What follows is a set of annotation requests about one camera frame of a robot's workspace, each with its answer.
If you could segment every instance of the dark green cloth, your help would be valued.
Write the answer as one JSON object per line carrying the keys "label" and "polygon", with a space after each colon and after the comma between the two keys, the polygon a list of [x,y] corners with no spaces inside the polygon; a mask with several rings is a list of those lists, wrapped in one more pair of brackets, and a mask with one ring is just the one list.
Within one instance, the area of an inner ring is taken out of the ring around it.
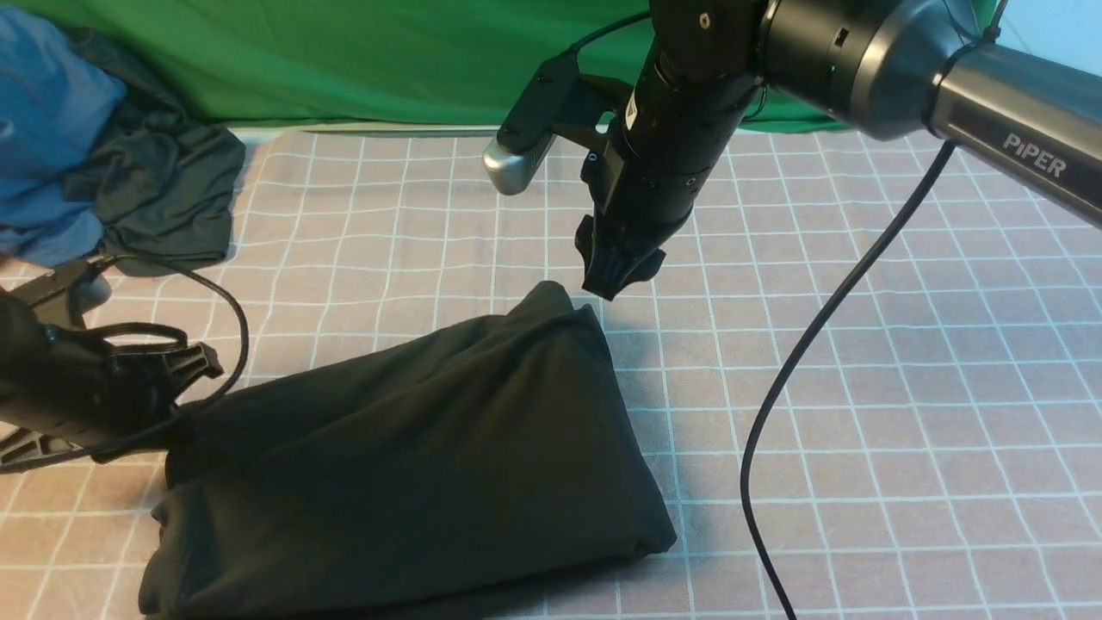
{"label": "dark green cloth", "polygon": [[[536,68],[646,0],[13,0],[133,50],[206,118],[241,123],[499,123]],[[973,0],[986,24],[996,0]],[[586,48],[634,84],[652,30]],[[838,128],[774,94],[755,129]]]}
{"label": "dark green cloth", "polygon": [[676,542],[593,309],[552,282],[231,394],[166,478],[154,620],[483,618]]}
{"label": "dark green cloth", "polygon": [[[87,161],[64,176],[65,198],[95,203],[108,253],[148,253],[187,269],[224,260],[245,144],[225,127],[191,118],[121,45],[87,29],[74,31],[69,44],[126,84],[127,97]],[[119,269],[130,275],[171,272],[138,260]]]}

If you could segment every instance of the white grid line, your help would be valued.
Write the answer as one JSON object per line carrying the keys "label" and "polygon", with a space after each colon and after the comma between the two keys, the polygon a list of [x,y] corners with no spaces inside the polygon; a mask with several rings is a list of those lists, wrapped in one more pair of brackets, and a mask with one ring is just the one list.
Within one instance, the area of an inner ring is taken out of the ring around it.
{"label": "white grid line", "polygon": [[[658,289],[655,286],[655,281],[653,280],[650,280],[649,282],[647,282],[647,285],[650,286],[650,292],[653,295],[655,326],[659,329],[659,331],[661,331],[661,329],[662,329],[661,320],[662,319],[660,317],[660,313],[658,312]],[[662,370],[661,370],[661,377],[662,377],[662,401],[663,401],[663,403],[666,405],[666,410],[669,411],[669,409],[670,409],[670,378],[669,378],[669,374],[667,373],[667,371],[665,370],[665,368],[666,368],[666,351],[665,351],[665,347],[662,345],[662,339],[661,338],[658,339],[658,359],[660,360],[661,366],[662,366]],[[669,432],[670,447],[672,448],[672,447],[677,446],[677,434],[674,433],[674,429],[673,429],[673,415],[672,414],[667,414],[667,416],[666,416],[666,425],[667,425],[667,431]],[[679,471],[679,469],[680,468],[678,467],[678,465],[673,464],[673,470],[672,470],[673,492],[674,492],[674,497],[679,500],[679,502],[676,504],[677,505],[677,511],[678,511],[678,522],[681,524],[681,531],[685,532],[685,531],[688,531],[688,523],[685,522],[684,504],[680,503],[680,501],[684,498],[684,494],[681,491],[681,472]],[[685,541],[683,540],[684,539],[684,534],[682,534],[681,537],[682,537],[681,544],[682,545],[687,545]],[[688,555],[684,558],[684,572],[685,572],[685,588],[688,589],[689,612],[690,613],[695,613],[696,612],[696,596],[695,596],[695,592],[693,591],[693,587],[692,587],[692,566],[690,566],[690,564],[689,564],[689,557],[688,557]]]}
{"label": "white grid line", "polygon": [[[725,153],[725,157],[727,160],[727,166],[731,168],[731,174],[732,174],[732,177],[733,177],[734,174],[735,174],[735,171],[734,171],[734,164],[731,161],[731,149],[727,149],[727,151]],[[742,199],[742,193],[738,189],[738,184],[735,183],[734,185],[735,185],[735,197],[741,202],[741,199]],[[749,221],[746,218],[746,211],[739,208],[738,209],[738,217],[742,220],[743,228],[746,229],[746,230],[748,230],[749,229]],[[699,236],[698,236],[696,240],[698,240],[698,244],[700,244],[700,237]],[[754,257],[754,244],[753,243],[749,243],[749,250],[750,250],[750,257],[753,258]],[[703,251],[702,251],[701,252],[701,262],[703,262],[703,259],[704,259],[704,257],[703,257]],[[704,281],[707,281],[707,269],[705,269],[704,267],[701,267],[701,270],[704,273]],[[771,328],[773,327],[773,318],[769,315],[768,307],[766,306],[766,301],[765,301],[765,284],[764,284],[763,279],[761,279],[761,271],[758,270],[756,263],[754,264],[754,275],[755,275],[755,278],[757,278],[757,283],[758,283],[758,298],[760,298],[760,301],[761,301],[761,306],[766,307],[766,312],[765,312],[766,327],[767,328]],[[709,297],[709,306],[711,306],[714,303],[714,298],[715,297]],[[715,319],[714,315],[711,316],[710,319],[712,319],[713,320],[713,325],[715,325],[714,324],[714,319]],[[777,336],[776,336],[776,334],[771,329],[769,330],[769,341],[773,345],[773,350],[774,350],[774,356],[775,356],[774,359],[775,360],[779,359],[779,357],[780,357],[780,348],[777,345]],[[716,361],[720,360],[721,352],[722,352],[721,348],[717,348],[715,350]],[[726,370],[724,369],[724,370],[721,370],[720,372],[723,373],[724,383],[726,383]],[[731,398],[730,392],[727,393],[727,398],[728,399]],[[781,396],[777,399],[777,403],[774,405],[774,409],[776,410],[776,407],[779,407],[781,405],[781,402],[784,402],[785,405],[788,404],[788,389],[787,388],[785,389],[784,392],[781,392]],[[785,407],[785,411],[786,411],[786,415],[791,416],[791,412],[789,412],[787,407]],[[735,450],[736,452],[738,450],[738,435],[737,435],[737,433],[735,434]],[[742,468],[742,459],[738,460],[738,467]],[[739,476],[742,476],[742,471],[739,471],[738,474],[739,474]],[[819,530],[820,530],[820,533],[821,533],[822,532],[822,523],[821,523],[821,520],[818,519],[818,513],[817,513],[815,521],[817,521],[817,525],[819,526]],[[831,574],[831,588],[832,588],[832,591],[834,594],[834,601],[836,602],[836,605],[841,606],[842,602],[841,602],[839,594],[838,594],[838,585],[834,584],[834,577],[833,577],[834,572],[830,570],[830,574]],[[764,609],[766,611],[766,613],[768,613],[769,612],[769,591],[768,591],[767,588],[771,588],[773,586],[769,583],[769,576],[766,575],[765,567],[760,566],[760,564],[757,566],[757,578],[758,578],[758,592],[761,596],[761,609]]]}
{"label": "white grid line", "polygon": [[[80,483],[80,491],[76,494],[75,507],[80,505],[84,500],[84,493],[88,490],[88,483],[91,481],[93,469],[86,468],[84,475],[84,481]],[[34,614],[39,611],[39,605],[42,603],[42,597],[46,594],[46,588],[50,585],[50,578],[54,573],[54,565],[57,564],[57,556],[61,555],[62,550],[65,548],[65,541],[68,539],[69,532],[73,531],[73,523],[76,522],[76,512],[71,512],[65,522],[65,526],[62,529],[62,535],[57,539],[57,544],[54,545],[54,551],[50,554],[50,564],[46,565],[45,575],[42,578],[42,583],[39,585],[39,589],[34,595],[34,602],[31,603],[26,612],[28,620],[34,618]]]}
{"label": "white grid line", "polygon": [[[979,185],[976,185],[976,189],[977,191],[980,189]],[[984,204],[987,206],[987,209],[991,210],[991,205],[988,205],[986,202],[984,202]],[[1057,242],[1060,242],[1059,241],[1059,237],[1057,235],[1052,235],[1052,237],[1057,239]],[[1007,244],[1011,244],[1011,239],[1006,236],[1005,231],[1003,231],[1003,238],[1006,240]],[[1082,276],[1082,272],[1079,271],[1079,269],[1077,267],[1074,267],[1074,262],[1072,262],[1072,265],[1073,265],[1072,268],[1074,268],[1076,271],[1077,271],[1077,273],[1079,274],[1080,280],[1083,281],[1083,283],[1085,284],[1085,279]],[[1026,279],[1029,280],[1029,283],[1035,283],[1034,279],[1033,279],[1033,275],[1029,274],[1029,271],[1027,271],[1025,269],[1023,269],[1023,271],[1025,271]],[[1093,292],[1091,292],[1091,297],[1094,300],[1094,306],[1096,308],[1099,308],[1098,297],[1094,296]],[[1049,313],[1048,305],[1046,305],[1044,302],[1041,302],[1040,303],[1040,308],[1041,308],[1041,312],[1045,314],[1045,318],[1048,319],[1049,325],[1052,325],[1052,316]],[[987,306],[987,312],[991,313],[990,305]],[[1000,340],[1003,344],[1003,347],[1006,348],[1007,351],[1011,351],[1011,346],[1006,341],[1006,336],[1003,333],[1003,330],[996,330],[996,331],[998,334]],[[1068,344],[1065,340],[1063,335],[1060,334],[1060,330],[1056,330],[1056,338],[1060,342],[1060,347],[1063,349],[1063,355],[1067,356],[1067,358],[1069,360],[1074,360],[1076,358],[1071,355],[1071,350],[1068,348]],[[1025,387],[1026,392],[1029,394],[1030,399],[1036,402],[1036,400],[1033,399],[1033,389],[1029,387],[1029,383],[1026,382],[1026,378],[1022,373],[1022,367],[1019,366],[1019,363],[1017,361],[1014,361],[1012,363],[1012,366],[1014,367],[1014,370],[1017,373],[1018,381],[1020,381],[1022,384]],[[1074,370],[1076,379],[1079,380],[1080,385],[1082,385],[1083,390],[1089,394],[1091,392],[1090,382],[1088,382],[1087,379],[1083,377],[1082,371],[1080,371],[1080,369],[1079,369],[1079,365],[1071,365],[1071,367]],[[1041,412],[1040,409],[1037,407],[1036,404],[1034,404],[1034,413],[1037,415],[1037,418],[1040,421],[1041,427],[1045,429],[1045,434],[1048,436],[1049,442],[1052,444],[1052,446],[1056,447],[1055,452],[1056,452],[1057,460],[1060,461],[1060,467],[1063,469],[1065,476],[1068,477],[1068,481],[1071,483],[1071,488],[1074,489],[1076,492],[1079,492],[1080,491],[1079,483],[1076,481],[1076,477],[1072,474],[1071,468],[1068,467],[1068,463],[1063,458],[1063,452],[1060,449],[1060,447],[1056,443],[1056,436],[1052,435],[1052,429],[1049,428],[1048,422],[1045,420],[1044,412]],[[1094,527],[1094,533],[1098,534],[1100,539],[1102,539],[1102,530],[1099,529],[1099,524],[1094,520],[1094,515],[1091,513],[1090,507],[1087,505],[1087,503],[1082,500],[1082,498],[1079,499],[1079,505],[1080,505],[1080,508],[1083,509],[1083,512],[1087,514],[1088,520],[1090,520],[1091,526]]]}
{"label": "white grid line", "polygon": [[[364,149],[366,146],[367,146],[367,141],[366,140],[361,141],[359,143],[359,164],[356,166],[356,181],[357,182],[359,181],[359,174],[360,174],[360,172],[363,172],[363,170],[364,170]],[[341,237],[336,239],[337,247],[336,247],[336,250],[333,253],[333,257],[334,257],[333,260],[334,261],[337,261],[337,260],[341,259],[341,249],[344,247],[344,240],[348,237],[348,228],[352,227],[352,215],[355,211],[355,205],[356,205],[356,192],[349,192],[348,193],[348,213],[345,215],[345,222],[344,222],[344,227],[343,227],[343,231],[341,233]],[[395,220],[396,221],[398,220],[398,214],[397,213],[395,214]],[[290,247],[291,247],[291,242],[288,242],[288,248],[290,249]],[[323,328],[323,326],[325,326],[325,320],[329,316],[329,308],[333,306],[333,293],[336,292],[336,287],[337,287],[337,272],[338,272],[338,269],[335,265],[329,265],[329,267],[331,267],[329,286],[325,291],[325,308],[322,309],[322,316],[318,317],[318,319],[317,319],[317,328],[314,330],[314,349],[310,353],[310,368],[311,369],[317,367],[317,350],[321,348],[322,338],[324,338],[324,335],[322,334],[322,331],[323,331],[322,328]]]}
{"label": "white grid line", "polygon": [[[883,183],[879,181],[879,178],[877,178],[877,183],[880,183],[880,187],[883,188]],[[937,202],[936,198],[934,198],[934,204],[937,204],[939,210],[941,210],[941,205],[940,205],[939,202]],[[957,238],[955,232],[953,232],[952,230],[950,230],[950,235],[952,235],[953,242],[957,243],[958,250],[960,250],[961,249],[961,244],[960,244],[960,240]],[[907,243],[907,240],[906,239],[900,239],[900,240],[903,241],[904,247],[907,249],[907,253],[908,254],[912,254],[912,252],[910,250],[910,247]],[[965,264],[965,268],[969,270],[969,274],[972,275],[973,280],[975,280],[975,273],[972,271],[972,268],[970,265],[968,265],[968,264]],[[918,273],[918,279],[919,279],[920,282],[923,281],[921,272]],[[932,296],[929,297],[929,302],[930,302],[930,307],[931,307],[931,309],[933,312],[934,317],[938,317],[938,307],[933,303]],[[991,312],[991,306],[987,304],[986,297],[983,297],[983,303],[984,303],[984,307],[986,308],[987,315],[993,317],[994,315]],[[939,326],[943,326],[944,325],[943,322],[940,319],[940,317],[938,317],[938,325]],[[946,342],[950,342],[948,334],[942,333],[942,338],[946,339]],[[1006,347],[1006,342],[1005,341],[1003,342],[1003,347]],[[991,431],[987,428],[986,422],[983,420],[983,416],[980,414],[979,407],[976,407],[974,405],[974,403],[976,402],[975,401],[975,396],[972,393],[972,387],[969,384],[968,378],[964,376],[963,371],[961,370],[960,360],[958,359],[957,351],[952,347],[950,347],[949,348],[949,352],[950,352],[950,356],[952,357],[953,365],[954,365],[954,368],[957,370],[957,374],[959,376],[959,378],[961,380],[961,383],[964,385],[964,390],[968,393],[969,401],[971,401],[973,403],[973,405],[972,405],[973,413],[980,420],[980,427],[983,429],[984,437],[986,438],[987,443],[991,445],[992,452],[994,453],[995,443],[994,443],[994,440],[991,437]],[[920,424],[922,423],[921,416],[919,416],[919,423]],[[993,456],[995,458],[995,466],[998,468],[1000,476],[1002,477],[1003,485],[1005,485],[1006,488],[1013,492],[1014,487],[1011,485],[1011,478],[1006,474],[1006,468],[1004,467],[1003,461],[998,458],[997,454],[993,454]],[[1012,494],[1011,502],[1014,504],[1014,511],[1017,514],[1018,521],[1020,521],[1022,526],[1025,529],[1027,535],[1029,536],[1030,542],[1033,542],[1034,544],[1036,544],[1037,543],[1037,539],[1033,535],[1033,532],[1029,529],[1028,520],[1026,520],[1025,514],[1022,511],[1022,504],[1018,501],[1018,498]],[[1047,561],[1045,558],[1045,554],[1040,553],[1039,550],[1037,551],[1037,558],[1040,561],[1041,572],[1042,572],[1042,574],[1045,576],[1045,585],[1048,588],[1049,596],[1052,597],[1054,601],[1057,601],[1057,603],[1059,603],[1060,597],[1057,594],[1056,586],[1052,583],[1052,576],[1051,576],[1051,573],[1050,573],[1050,570],[1048,568],[1048,563],[1047,563]],[[1062,620],[1067,620],[1067,612],[1063,610],[1062,607],[1059,608],[1059,611],[1060,611],[1060,618]]]}
{"label": "white grid line", "polygon": [[[774,142],[774,137],[773,135],[769,135],[769,144],[773,146],[773,151],[774,151],[773,152],[773,156],[774,156],[774,160],[777,162],[777,168],[779,170],[781,167],[781,165],[780,165],[780,157],[777,155],[776,143]],[[786,198],[786,200],[789,204],[791,204],[792,197],[791,197],[791,194],[789,193],[788,183],[781,182],[781,186],[785,189],[785,198]],[[819,284],[815,281],[815,274],[814,274],[814,272],[811,270],[811,262],[809,260],[807,260],[810,254],[808,253],[807,247],[803,244],[803,237],[800,236],[800,233],[799,233],[799,226],[800,226],[800,224],[799,224],[799,219],[796,217],[796,213],[792,213],[792,222],[793,222],[793,225],[796,227],[796,230],[797,230],[797,232],[796,232],[797,233],[797,238],[799,238],[799,240],[800,240],[800,252],[803,254],[803,258],[806,259],[803,261],[803,264],[807,268],[808,276],[811,279],[811,291],[812,291],[812,293],[815,296],[817,303],[821,303],[822,302],[822,296],[819,294]],[[750,243],[750,251],[752,252],[755,251],[753,242]],[[757,268],[757,264],[755,264],[754,268],[755,268],[755,271],[757,272],[758,282],[760,283],[761,290],[763,290],[761,302],[765,303],[766,302],[765,297],[764,297],[764,294],[765,294],[765,292],[764,292],[765,291],[765,283],[764,283],[764,279],[761,278],[761,271]],[[766,315],[769,315],[768,307],[766,307]],[[780,365],[784,363],[785,356],[782,356],[781,352],[780,352],[780,344],[778,342],[777,337],[776,337],[777,333],[774,331],[774,330],[769,330],[769,333],[771,335],[771,341],[773,341],[773,347],[774,347],[774,355],[775,355],[774,363],[777,365],[778,368],[779,368]],[[831,326],[824,326],[821,336],[827,337],[828,342],[830,342],[831,351],[832,351],[832,353],[834,353],[834,359],[838,361],[838,353],[834,351],[834,340],[831,337]],[[800,437],[800,427],[799,427],[799,424],[797,424],[796,414],[792,411],[791,393],[788,392],[787,387],[786,387],[786,391],[785,392],[786,392],[786,395],[787,395],[787,399],[788,399],[788,403],[787,403],[788,407],[786,407],[786,410],[787,410],[787,413],[788,413],[789,421],[791,422],[791,425],[792,425],[792,435],[793,435],[793,437],[796,439],[796,450],[797,450],[797,453],[800,456],[800,465],[803,468],[803,478],[804,478],[804,481],[806,481],[806,483],[808,486],[808,496],[809,496],[809,498],[812,501],[811,505],[812,505],[812,512],[813,512],[814,518],[815,518],[815,527],[819,530],[819,537],[822,539],[823,545],[825,545],[827,548],[828,548],[828,553],[827,553],[827,572],[828,572],[828,574],[830,576],[830,585],[831,585],[832,594],[834,595],[834,603],[838,607],[842,607],[842,594],[839,590],[838,578],[835,577],[835,573],[834,573],[834,559],[833,559],[833,557],[831,557],[831,553],[830,553],[830,550],[831,550],[830,540],[827,537],[827,529],[823,526],[823,518],[822,518],[822,514],[819,511],[819,504],[815,503],[815,500],[818,498],[817,498],[817,494],[815,494],[814,483],[812,482],[812,479],[811,479],[811,467],[808,465],[807,453],[803,452],[803,438]],[[845,388],[845,392],[846,392],[846,399],[847,399],[849,403],[852,405],[853,404],[853,398],[850,396],[850,394],[849,394],[849,392],[850,392],[849,388]],[[895,534],[892,534],[890,530],[888,531],[888,533],[892,535],[893,542],[895,542]],[[904,588],[905,588],[906,594],[907,594],[907,601],[911,606],[914,606],[915,601],[914,601],[914,598],[910,595],[910,587],[906,585],[907,584],[907,579],[906,579],[906,575],[907,574],[906,574],[906,572],[904,572],[903,556],[899,555],[898,557],[899,557],[899,572],[904,576],[904,584],[905,584]],[[842,620],[842,616],[841,614],[839,614],[839,620]]]}
{"label": "white grid line", "polygon": [[[401,188],[398,189],[398,205],[399,206],[395,210],[395,222],[393,222],[392,228],[390,230],[392,238],[397,237],[397,235],[398,235],[398,222],[401,220],[401,215],[402,215],[402,211],[401,211],[401,196],[402,196],[402,192],[404,192],[404,189],[406,189],[406,175],[409,174],[409,171],[410,171],[410,160],[409,160],[409,156],[410,156],[410,153],[412,153],[412,152],[413,152],[413,140],[409,140],[408,143],[406,144],[406,165],[404,165],[404,167],[402,167],[402,184],[401,184]],[[387,300],[388,300],[387,295],[390,292],[390,275],[392,273],[391,269],[395,265],[395,253],[397,251],[398,251],[398,239],[393,238],[393,240],[390,241],[390,257],[387,259],[387,281],[386,281],[386,283],[382,284],[382,294],[381,294],[381,296],[379,298],[379,308],[376,309],[376,315],[375,315],[375,344],[371,347],[371,351],[378,351],[379,350],[379,331],[382,328],[382,313],[386,309],[385,305],[386,305]]]}
{"label": "white grid line", "polygon": [[[872,164],[872,157],[871,156],[869,156],[869,164]],[[849,224],[849,219],[847,219],[847,215],[845,214],[845,209],[842,209],[842,217]],[[853,248],[857,252],[857,254],[862,255],[863,251],[858,247],[857,239],[853,235],[850,235],[850,240],[853,242]],[[897,241],[898,242],[904,242],[903,239],[897,238],[897,239],[895,239],[893,241],[893,243],[897,242]],[[884,316],[884,309],[880,307],[879,301],[876,300],[875,297],[873,300],[873,306],[876,307],[876,314],[879,317],[880,323],[882,324],[887,324],[887,322],[885,320],[885,316]],[[888,350],[892,351],[892,358],[896,361],[897,367],[901,370],[904,368],[904,365],[900,362],[899,352],[896,349],[895,341],[892,339],[890,335],[888,335],[888,337],[886,338],[886,340],[887,340],[887,345],[888,345]],[[907,379],[907,373],[900,372],[899,376],[900,376],[900,379],[903,381],[904,390],[907,393],[907,400],[910,401],[911,403],[915,403],[916,402],[915,394],[914,394],[914,391],[911,390],[910,381]],[[877,475],[875,468],[872,467],[872,454],[875,454],[875,453],[873,450],[869,450],[869,448],[868,448],[868,444],[865,440],[864,431],[862,429],[862,426],[861,426],[861,421],[857,418],[856,410],[852,410],[852,411],[853,411],[854,424],[856,425],[856,427],[857,427],[857,434],[861,437],[862,447],[864,448],[865,454],[869,455],[869,474],[872,475],[873,480],[877,481],[878,480],[878,475]],[[918,423],[919,432],[922,434],[922,440],[923,440],[923,443],[927,446],[932,446],[932,443],[930,442],[929,432],[926,428],[927,425],[922,421],[922,417],[919,415],[919,413],[918,413],[917,410],[912,412],[912,415],[916,417],[916,421]],[[938,486],[941,488],[941,492],[944,494],[944,498],[946,498],[946,503],[949,505],[949,514],[950,514],[950,516],[952,516],[953,530],[954,530],[954,532],[957,534],[957,537],[960,539],[961,543],[963,543],[964,545],[968,545],[968,537],[964,536],[964,529],[961,526],[960,516],[957,513],[957,507],[951,501],[951,494],[949,493],[949,486],[946,483],[946,477],[942,474],[941,468],[937,465],[937,460],[934,458],[934,455],[932,454],[932,450],[926,449],[926,450],[920,450],[919,453],[929,455],[929,458],[930,458],[930,460],[931,460],[931,463],[933,465],[933,471],[934,471],[934,474],[937,475],[937,478],[938,478]],[[879,488],[877,488],[877,494],[880,497],[879,499],[880,499],[880,507],[882,507],[882,510],[884,512],[884,520],[885,520],[885,522],[888,523],[888,527],[893,527],[892,526],[892,518],[890,518],[890,515],[887,512],[887,503],[884,501],[884,496],[880,492]],[[899,543],[898,543],[897,540],[895,540],[894,534],[893,534],[893,543],[897,547],[899,546]],[[966,554],[966,557],[968,557],[969,572],[971,573],[971,576],[972,576],[972,585],[973,585],[973,587],[975,587],[975,591],[976,591],[976,594],[980,597],[980,601],[984,605],[984,607],[987,607],[987,597],[986,597],[986,595],[983,591],[983,585],[981,584],[980,575],[979,575],[979,573],[976,572],[976,568],[975,568],[975,557],[973,557],[971,550],[969,550],[968,547],[965,547],[965,550],[966,550],[965,554]],[[900,552],[900,563],[901,562],[903,562],[903,555],[901,555],[901,552]],[[915,605],[914,600],[911,600],[910,603],[911,603],[911,606],[914,606]],[[991,614],[991,609],[990,608],[987,608],[985,610],[985,613],[986,613],[988,620],[991,620],[992,614]]]}

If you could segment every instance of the table surface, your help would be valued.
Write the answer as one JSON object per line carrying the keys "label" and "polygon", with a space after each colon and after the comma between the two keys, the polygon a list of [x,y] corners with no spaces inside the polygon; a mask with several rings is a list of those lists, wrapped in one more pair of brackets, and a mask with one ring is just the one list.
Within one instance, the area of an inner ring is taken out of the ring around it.
{"label": "table surface", "polygon": [[[579,289],[584,152],[555,145],[528,192],[501,197],[484,145],[288,133],[252,148],[235,254],[205,270],[251,322],[245,384],[501,313],[561,281],[597,308],[680,540],[515,616],[778,617],[737,503],[746,432],[938,143],[741,133],[658,278],[612,303]],[[1100,241],[954,157],[765,433],[753,492],[800,618],[1102,618]],[[36,272],[8,262],[0,283]],[[153,320],[236,357],[228,308],[188,280],[110,280],[94,325]],[[138,618],[160,468],[137,456],[0,478],[2,616]]]}

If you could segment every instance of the robotic arm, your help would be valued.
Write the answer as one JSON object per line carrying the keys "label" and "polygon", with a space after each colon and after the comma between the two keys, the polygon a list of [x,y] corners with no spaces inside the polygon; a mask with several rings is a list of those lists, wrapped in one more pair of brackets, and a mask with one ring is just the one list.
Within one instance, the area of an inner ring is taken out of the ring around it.
{"label": "robotic arm", "polygon": [[540,67],[484,155],[516,194],[555,137],[588,149],[594,210],[575,246],[590,292],[612,300],[658,272],[763,87],[877,140],[953,140],[1102,227],[1102,77],[985,41],[970,0],[650,0],[650,13],[634,88],[582,75],[571,50]]}

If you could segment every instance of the black cloth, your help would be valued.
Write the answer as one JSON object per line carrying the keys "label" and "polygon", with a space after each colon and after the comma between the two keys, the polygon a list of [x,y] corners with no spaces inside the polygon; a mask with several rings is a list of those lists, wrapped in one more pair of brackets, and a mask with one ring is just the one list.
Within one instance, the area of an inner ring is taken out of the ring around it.
{"label": "black cloth", "polygon": [[165,475],[155,620],[484,618],[676,542],[593,309],[552,282],[233,393]]}
{"label": "black cloth", "polygon": [[[94,202],[108,253],[142,252],[197,269],[229,252],[234,183],[245,144],[222,126],[191,118],[183,104],[125,47],[89,30],[69,33],[84,59],[127,86],[88,160],[66,174],[66,199]],[[127,260],[130,275],[169,270]]]}

